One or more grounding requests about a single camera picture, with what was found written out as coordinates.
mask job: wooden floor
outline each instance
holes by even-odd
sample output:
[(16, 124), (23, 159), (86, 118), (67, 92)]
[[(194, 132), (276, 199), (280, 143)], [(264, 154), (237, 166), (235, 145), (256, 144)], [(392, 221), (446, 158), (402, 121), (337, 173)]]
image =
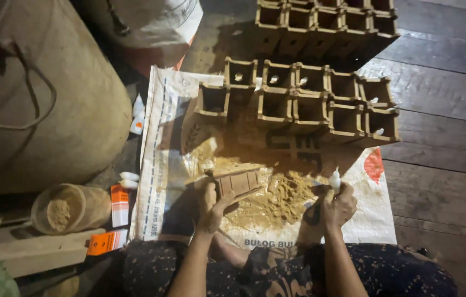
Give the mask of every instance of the wooden floor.
[[(216, 73), (239, 48), (232, 43), (253, 22), (255, 1), (201, 3), (204, 17), (182, 70)], [(427, 248), (465, 296), (466, 1), (395, 0), (395, 6), (409, 37), (360, 72), (391, 77), (401, 109), (403, 142), (381, 149), (396, 237), (400, 245)]]

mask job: lap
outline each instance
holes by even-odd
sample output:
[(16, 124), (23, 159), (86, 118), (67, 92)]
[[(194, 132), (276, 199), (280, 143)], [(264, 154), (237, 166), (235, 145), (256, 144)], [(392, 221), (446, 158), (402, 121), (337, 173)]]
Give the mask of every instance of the lap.
[[(347, 244), (356, 270), (376, 295), (456, 295), (453, 278), (438, 264), (396, 245)], [(175, 241), (132, 241), (127, 247), (124, 286), (133, 296), (163, 296), (187, 246)], [(324, 246), (255, 248), (243, 269), (209, 263), (208, 295), (311, 296), (325, 287)]]

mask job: round hole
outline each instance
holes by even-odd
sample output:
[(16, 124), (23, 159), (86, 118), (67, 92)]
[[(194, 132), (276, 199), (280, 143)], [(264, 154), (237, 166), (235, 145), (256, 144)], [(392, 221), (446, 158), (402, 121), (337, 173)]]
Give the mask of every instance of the round hole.
[(272, 76), (271, 79), (269, 80), (269, 83), (270, 83), (270, 84), (276, 84), (278, 80), (279, 80), (279, 76), (274, 75), (274, 76)]

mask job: plastic container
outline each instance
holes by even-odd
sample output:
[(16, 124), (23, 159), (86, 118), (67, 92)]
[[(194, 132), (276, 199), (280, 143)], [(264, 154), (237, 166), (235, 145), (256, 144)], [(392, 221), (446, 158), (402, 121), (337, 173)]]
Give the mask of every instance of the plastic container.
[(105, 190), (63, 183), (35, 199), (32, 224), (42, 233), (62, 235), (98, 228), (108, 221), (111, 211)]

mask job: clay powder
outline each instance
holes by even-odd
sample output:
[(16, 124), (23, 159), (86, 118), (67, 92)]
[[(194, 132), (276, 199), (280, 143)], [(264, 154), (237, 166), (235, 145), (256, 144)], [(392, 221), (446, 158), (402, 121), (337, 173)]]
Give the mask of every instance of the clay powder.
[(65, 230), (70, 220), (70, 205), (62, 199), (50, 201), (47, 209), (48, 222), (58, 232)]

